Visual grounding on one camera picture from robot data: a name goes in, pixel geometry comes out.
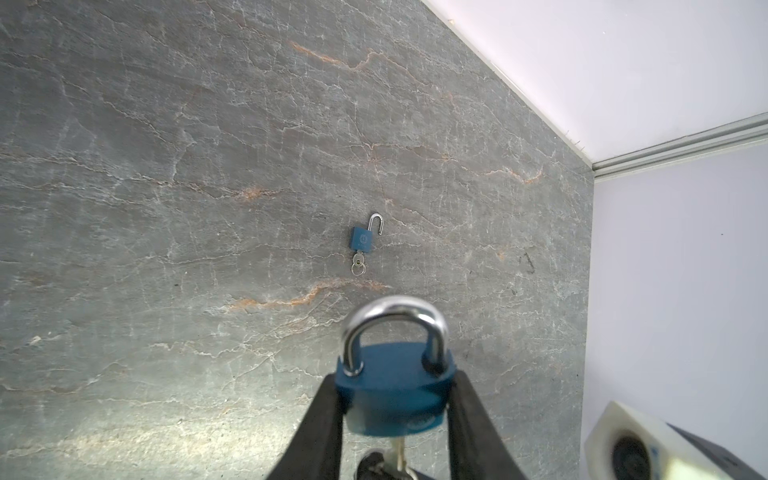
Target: camera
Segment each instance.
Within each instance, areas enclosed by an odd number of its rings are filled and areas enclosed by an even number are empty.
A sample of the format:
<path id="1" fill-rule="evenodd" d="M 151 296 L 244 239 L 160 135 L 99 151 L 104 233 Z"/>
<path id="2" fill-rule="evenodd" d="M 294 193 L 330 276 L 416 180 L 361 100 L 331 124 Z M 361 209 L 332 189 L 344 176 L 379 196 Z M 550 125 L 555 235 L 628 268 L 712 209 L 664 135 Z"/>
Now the camera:
<path id="1" fill-rule="evenodd" d="M 584 453 L 592 480 L 766 480 L 723 447 L 619 402 Z"/>

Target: silver shackle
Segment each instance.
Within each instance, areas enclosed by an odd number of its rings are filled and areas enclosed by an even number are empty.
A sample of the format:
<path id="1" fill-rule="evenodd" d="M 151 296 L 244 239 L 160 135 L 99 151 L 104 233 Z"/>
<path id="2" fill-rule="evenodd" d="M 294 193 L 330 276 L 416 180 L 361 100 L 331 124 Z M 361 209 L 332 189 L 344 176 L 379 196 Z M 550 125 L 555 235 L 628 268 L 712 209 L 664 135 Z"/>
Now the silver shackle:
<path id="1" fill-rule="evenodd" d="M 362 333 L 388 320 L 405 320 L 423 326 L 427 331 L 427 344 L 422 357 L 424 367 L 435 375 L 448 368 L 448 324 L 442 313 L 420 298 L 390 295 L 373 300 L 346 317 L 341 336 L 341 361 L 346 375 L 357 376 L 362 372 Z"/>
<path id="2" fill-rule="evenodd" d="M 371 215 L 371 217 L 368 219 L 368 230 L 370 230 L 370 231 L 372 231 L 372 232 L 373 232 L 373 221 L 374 221 L 375 219 L 377 219 L 377 218 L 379 219 L 379 235 L 381 235 L 381 234 L 382 234 L 382 232 L 384 231 L 384 219 L 383 219 L 383 218 L 382 218 L 382 216 L 381 216 L 381 215 L 379 215 L 379 214 L 373 214 L 373 215 Z"/>

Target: marble surface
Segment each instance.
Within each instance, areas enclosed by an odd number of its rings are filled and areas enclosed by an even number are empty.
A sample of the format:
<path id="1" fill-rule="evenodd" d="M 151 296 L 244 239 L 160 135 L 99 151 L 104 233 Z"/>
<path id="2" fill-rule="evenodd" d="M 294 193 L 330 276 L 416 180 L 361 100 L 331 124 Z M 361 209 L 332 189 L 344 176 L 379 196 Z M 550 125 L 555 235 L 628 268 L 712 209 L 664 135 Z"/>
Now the marble surface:
<path id="1" fill-rule="evenodd" d="M 11 0 L 0 78 L 0 478 L 262 478 L 388 293 L 575 478 L 591 173 L 418 0 Z"/>

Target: padlock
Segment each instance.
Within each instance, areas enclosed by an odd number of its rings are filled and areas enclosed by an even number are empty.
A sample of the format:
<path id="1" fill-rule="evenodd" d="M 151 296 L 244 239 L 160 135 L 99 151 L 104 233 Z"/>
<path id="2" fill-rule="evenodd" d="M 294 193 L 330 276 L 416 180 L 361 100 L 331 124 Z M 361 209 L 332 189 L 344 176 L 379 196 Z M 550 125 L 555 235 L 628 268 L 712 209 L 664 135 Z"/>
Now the padlock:
<path id="1" fill-rule="evenodd" d="M 360 346 L 366 329 L 390 320 L 423 326 L 426 345 L 398 342 Z M 399 437 L 440 425 L 456 372 L 447 340 L 443 315 L 431 303 L 412 296 L 384 296 L 350 313 L 336 366 L 336 390 L 349 430 Z"/>
<path id="2" fill-rule="evenodd" d="M 384 231 L 384 219 L 379 214 L 373 214 L 368 219 L 368 230 L 362 227 L 352 228 L 352 239 L 349 241 L 349 248 L 359 250 L 364 253 L 371 253 L 373 245 L 373 220 L 379 219 L 379 235 Z"/>

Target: key ring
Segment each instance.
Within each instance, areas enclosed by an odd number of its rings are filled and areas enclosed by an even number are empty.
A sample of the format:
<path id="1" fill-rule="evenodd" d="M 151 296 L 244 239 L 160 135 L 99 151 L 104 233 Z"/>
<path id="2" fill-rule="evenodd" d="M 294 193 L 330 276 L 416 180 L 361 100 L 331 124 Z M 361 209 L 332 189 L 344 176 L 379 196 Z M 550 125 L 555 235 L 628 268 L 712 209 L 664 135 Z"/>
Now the key ring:
<path id="1" fill-rule="evenodd" d="M 356 266 L 361 266 L 362 267 L 362 271 L 360 273 L 355 273 L 355 267 Z M 359 265 L 358 264 L 354 264 L 354 263 L 352 264 L 352 275 L 360 276 L 360 275 L 363 275 L 365 272 L 366 272 L 366 265 L 364 263 L 361 263 Z"/>

